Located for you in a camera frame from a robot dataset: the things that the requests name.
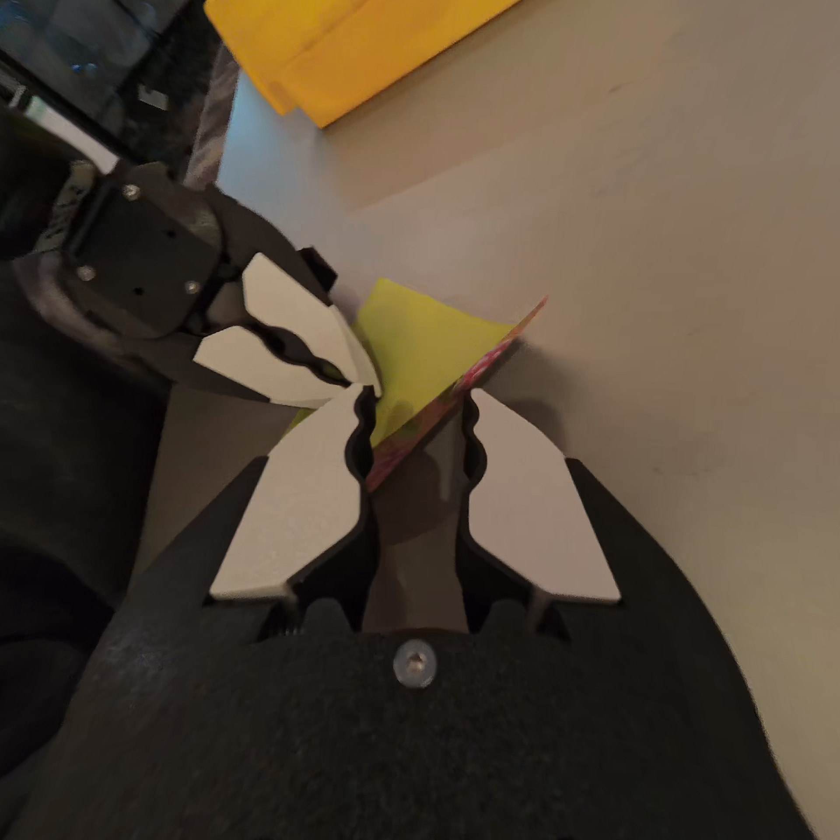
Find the yellow-green floral origami paper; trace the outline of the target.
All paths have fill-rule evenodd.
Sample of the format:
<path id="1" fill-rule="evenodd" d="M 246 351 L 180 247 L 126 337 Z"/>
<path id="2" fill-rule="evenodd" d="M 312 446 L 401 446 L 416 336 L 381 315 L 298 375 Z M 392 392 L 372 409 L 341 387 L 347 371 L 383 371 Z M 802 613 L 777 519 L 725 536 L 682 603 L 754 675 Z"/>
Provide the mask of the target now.
<path id="1" fill-rule="evenodd" d="M 460 407 L 464 394 L 487 378 L 548 299 L 542 297 L 516 323 L 493 322 L 392 280 L 376 282 L 353 323 L 381 382 L 369 491 Z"/>

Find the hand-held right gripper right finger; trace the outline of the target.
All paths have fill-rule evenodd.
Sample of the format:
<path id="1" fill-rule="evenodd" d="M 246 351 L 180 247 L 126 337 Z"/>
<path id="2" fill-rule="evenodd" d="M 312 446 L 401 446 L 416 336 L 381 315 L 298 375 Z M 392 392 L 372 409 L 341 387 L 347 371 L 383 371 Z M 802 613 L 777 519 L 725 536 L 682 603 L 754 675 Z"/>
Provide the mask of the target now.
<path id="1" fill-rule="evenodd" d="M 618 583 L 561 449 L 528 420 L 475 388 L 465 397 L 465 494 L 455 571 L 469 632 L 513 602 L 553 630 L 557 604 L 615 607 Z"/>

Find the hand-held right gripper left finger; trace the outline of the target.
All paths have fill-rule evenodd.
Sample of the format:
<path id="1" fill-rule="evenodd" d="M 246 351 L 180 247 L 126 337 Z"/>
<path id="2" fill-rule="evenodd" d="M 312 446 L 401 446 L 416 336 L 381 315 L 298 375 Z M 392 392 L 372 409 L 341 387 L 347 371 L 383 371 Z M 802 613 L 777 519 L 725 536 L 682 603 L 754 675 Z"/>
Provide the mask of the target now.
<path id="1" fill-rule="evenodd" d="M 279 601 L 300 616 L 331 599 L 361 630 L 380 559 L 366 484 L 375 405 L 373 386 L 351 385 L 270 451 L 210 597 Z"/>

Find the yellow box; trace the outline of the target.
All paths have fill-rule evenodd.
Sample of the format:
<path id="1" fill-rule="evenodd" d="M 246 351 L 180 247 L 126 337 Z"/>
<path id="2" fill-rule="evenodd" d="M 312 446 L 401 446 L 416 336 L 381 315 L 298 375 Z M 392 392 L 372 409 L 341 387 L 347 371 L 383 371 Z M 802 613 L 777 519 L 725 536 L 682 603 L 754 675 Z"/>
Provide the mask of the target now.
<path id="1" fill-rule="evenodd" d="M 206 1 L 241 70 L 280 115 L 325 128 L 514 1 Z"/>

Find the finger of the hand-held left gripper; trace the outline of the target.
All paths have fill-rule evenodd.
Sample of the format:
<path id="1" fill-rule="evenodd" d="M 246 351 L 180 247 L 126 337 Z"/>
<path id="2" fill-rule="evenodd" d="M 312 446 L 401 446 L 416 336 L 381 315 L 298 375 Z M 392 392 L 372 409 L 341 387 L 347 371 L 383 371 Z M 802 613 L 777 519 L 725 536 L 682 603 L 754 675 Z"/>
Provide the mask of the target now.
<path id="1" fill-rule="evenodd" d="M 203 338 L 193 362 L 270 403 L 297 408 L 320 408 L 354 383 L 354 356 L 337 323 L 296 330 L 235 325 Z"/>
<path id="2" fill-rule="evenodd" d="M 245 309 L 257 321 L 296 335 L 311 354 L 345 380 L 371 385 L 382 397 L 374 363 L 341 311 L 324 303 L 271 259 L 258 253 L 242 274 Z"/>

